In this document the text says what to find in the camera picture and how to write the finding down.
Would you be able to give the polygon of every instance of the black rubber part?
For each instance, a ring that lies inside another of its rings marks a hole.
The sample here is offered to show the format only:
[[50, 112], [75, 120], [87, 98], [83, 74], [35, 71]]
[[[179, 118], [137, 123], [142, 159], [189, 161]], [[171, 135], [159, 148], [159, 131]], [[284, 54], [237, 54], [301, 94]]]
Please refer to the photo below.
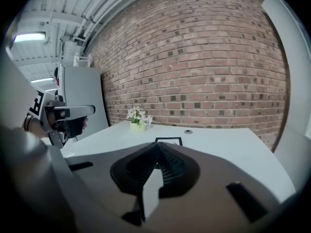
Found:
[[161, 169], [164, 182], [159, 198], [184, 195], [200, 176], [200, 167], [195, 160], [162, 142], [153, 142], [119, 159], [112, 165], [110, 175], [122, 192], [138, 197], [155, 168]]
[[72, 164], [72, 165], [68, 165], [70, 170], [73, 171], [77, 171], [80, 169], [84, 169], [90, 166], [93, 166], [93, 163], [87, 161], [87, 162], [81, 162], [81, 163], [77, 163], [77, 164]]
[[251, 223], [268, 213], [241, 183], [230, 183], [226, 187]]

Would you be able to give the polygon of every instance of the black square outline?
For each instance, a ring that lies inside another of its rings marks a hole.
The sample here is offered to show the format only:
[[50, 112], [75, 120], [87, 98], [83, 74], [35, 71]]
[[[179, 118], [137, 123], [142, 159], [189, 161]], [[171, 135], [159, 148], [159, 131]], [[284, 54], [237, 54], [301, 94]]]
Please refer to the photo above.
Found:
[[179, 145], [183, 145], [183, 142], [181, 140], [181, 137], [157, 137], [155, 139], [155, 142], [157, 142], [158, 140], [168, 140], [168, 139], [178, 139], [179, 140]]

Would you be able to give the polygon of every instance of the fluorescent light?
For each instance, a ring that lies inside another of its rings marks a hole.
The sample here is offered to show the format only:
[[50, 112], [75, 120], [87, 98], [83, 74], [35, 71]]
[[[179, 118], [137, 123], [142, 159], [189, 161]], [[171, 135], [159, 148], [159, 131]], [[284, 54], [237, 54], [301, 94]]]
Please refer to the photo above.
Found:
[[45, 33], [24, 33], [15, 36], [14, 42], [21, 41], [44, 41]]
[[47, 78], [47, 79], [42, 79], [42, 80], [32, 80], [31, 83], [37, 83], [37, 82], [48, 81], [48, 80], [53, 80], [53, 78]]
[[57, 88], [55, 88], [55, 89], [50, 89], [50, 90], [45, 90], [45, 91], [56, 91], [57, 90]]

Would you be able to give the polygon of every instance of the brick wall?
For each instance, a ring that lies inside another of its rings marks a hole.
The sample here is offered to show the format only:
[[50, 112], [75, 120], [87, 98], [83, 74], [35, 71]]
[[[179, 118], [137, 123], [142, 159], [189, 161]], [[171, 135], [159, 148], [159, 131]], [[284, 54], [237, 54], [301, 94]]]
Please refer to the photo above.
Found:
[[110, 123], [140, 106], [155, 123], [248, 127], [273, 147], [287, 69], [263, 0], [139, 0], [90, 48]]

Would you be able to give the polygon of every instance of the person's arm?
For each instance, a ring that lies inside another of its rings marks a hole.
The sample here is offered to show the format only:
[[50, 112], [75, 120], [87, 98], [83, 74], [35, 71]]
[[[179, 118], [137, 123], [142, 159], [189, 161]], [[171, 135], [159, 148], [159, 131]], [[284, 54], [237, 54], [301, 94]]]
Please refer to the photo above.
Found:
[[[55, 117], [53, 113], [48, 114], [49, 125], [54, 129], [55, 128]], [[84, 120], [83, 129], [87, 126], [87, 118]], [[49, 137], [48, 133], [42, 129], [39, 119], [34, 118], [33, 116], [27, 116], [24, 120], [23, 126], [24, 131], [29, 131], [36, 135], [39, 138]]]
[[48, 133], [46, 133], [40, 124], [40, 121], [37, 118], [34, 118], [33, 116], [27, 116], [23, 123], [23, 130], [29, 131], [39, 138], [48, 137]]

